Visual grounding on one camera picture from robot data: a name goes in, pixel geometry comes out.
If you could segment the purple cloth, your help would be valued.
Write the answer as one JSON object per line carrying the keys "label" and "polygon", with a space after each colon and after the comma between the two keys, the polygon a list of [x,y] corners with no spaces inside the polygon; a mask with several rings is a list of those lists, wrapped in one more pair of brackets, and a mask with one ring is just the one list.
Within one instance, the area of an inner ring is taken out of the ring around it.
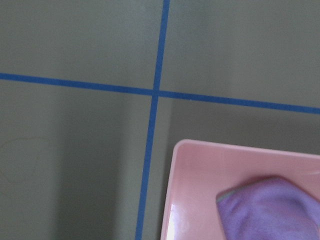
{"label": "purple cloth", "polygon": [[216,199],[227,240],[318,240],[320,202],[284,178],[271,177]]}

